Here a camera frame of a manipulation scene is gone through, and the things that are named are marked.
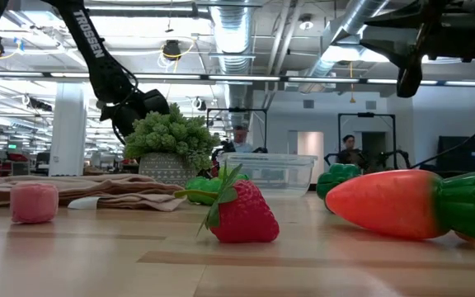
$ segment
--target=red strawberry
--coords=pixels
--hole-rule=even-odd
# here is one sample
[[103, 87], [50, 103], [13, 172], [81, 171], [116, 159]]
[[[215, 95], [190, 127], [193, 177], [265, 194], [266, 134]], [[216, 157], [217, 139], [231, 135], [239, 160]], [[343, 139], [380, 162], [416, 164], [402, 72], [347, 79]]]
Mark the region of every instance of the red strawberry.
[[251, 181], [236, 181], [232, 187], [237, 199], [219, 205], [219, 227], [210, 231], [222, 243], [269, 243], [280, 233], [280, 226], [260, 189]]
[[223, 170], [217, 193], [186, 190], [175, 196], [202, 194], [214, 198], [203, 225], [222, 243], [269, 243], [278, 237], [280, 226], [257, 186], [251, 181], [235, 181], [239, 169], [241, 165], [229, 175]]

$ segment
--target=green plant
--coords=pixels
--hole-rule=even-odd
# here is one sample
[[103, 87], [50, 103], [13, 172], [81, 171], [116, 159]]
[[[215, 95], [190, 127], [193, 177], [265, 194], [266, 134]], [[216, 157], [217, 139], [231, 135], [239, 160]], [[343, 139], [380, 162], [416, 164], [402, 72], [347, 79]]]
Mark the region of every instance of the green plant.
[[147, 153], [176, 153], [195, 170], [210, 167], [210, 155], [219, 137], [210, 135], [203, 116], [186, 118], [176, 103], [170, 114], [150, 112], [133, 123], [134, 132], [125, 138], [125, 156], [139, 158]]

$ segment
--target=wooden table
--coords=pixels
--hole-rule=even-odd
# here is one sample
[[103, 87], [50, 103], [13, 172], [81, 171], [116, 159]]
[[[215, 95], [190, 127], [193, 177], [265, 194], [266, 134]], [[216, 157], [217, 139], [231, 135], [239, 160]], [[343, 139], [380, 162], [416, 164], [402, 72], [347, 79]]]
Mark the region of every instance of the wooden table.
[[315, 196], [268, 200], [272, 244], [195, 233], [206, 208], [173, 213], [60, 210], [12, 225], [0, 209], [0, 297], [471, 296], [475, 245], [380, 237], [328, 214]]

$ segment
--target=green toy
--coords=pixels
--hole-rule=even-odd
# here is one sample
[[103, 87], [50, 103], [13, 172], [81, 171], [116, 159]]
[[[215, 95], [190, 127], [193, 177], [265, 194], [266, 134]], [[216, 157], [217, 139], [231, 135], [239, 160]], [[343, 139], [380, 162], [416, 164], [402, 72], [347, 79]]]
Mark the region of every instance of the green toy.
[[[248, 176], [246, 174], [238, 174], [234, 181], [246, 180]], [[207, 179], [204, 177], [194, 177], [186, 183], [186, 190], [203, 191], [208, 193], [217, 193], [221, 187], [221, 180], [217, 177]], [[215, 201], [214, 198], [203, 195], [202, 193], [188, 194], [188, 201], [201, 205], [212, 205]]]
[[332, 188], [359, 176], [360, 168], [354, 164], [332, 164], [329, 167], [329, 172], [324, 172], [318, 177], [317, 195], [324, 200]]

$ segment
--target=clear plastic container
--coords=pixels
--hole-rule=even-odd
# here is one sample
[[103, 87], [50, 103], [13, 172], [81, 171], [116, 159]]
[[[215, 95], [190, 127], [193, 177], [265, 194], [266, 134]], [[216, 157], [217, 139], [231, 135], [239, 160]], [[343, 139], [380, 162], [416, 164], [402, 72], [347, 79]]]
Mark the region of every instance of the clear plastic container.
[[317, 156], [277, 153], [224, 153], [219, 157], [232, 168], [242, 164], [240, 173], [260, 188], [264, 197], [299, 198], [307, 193]]

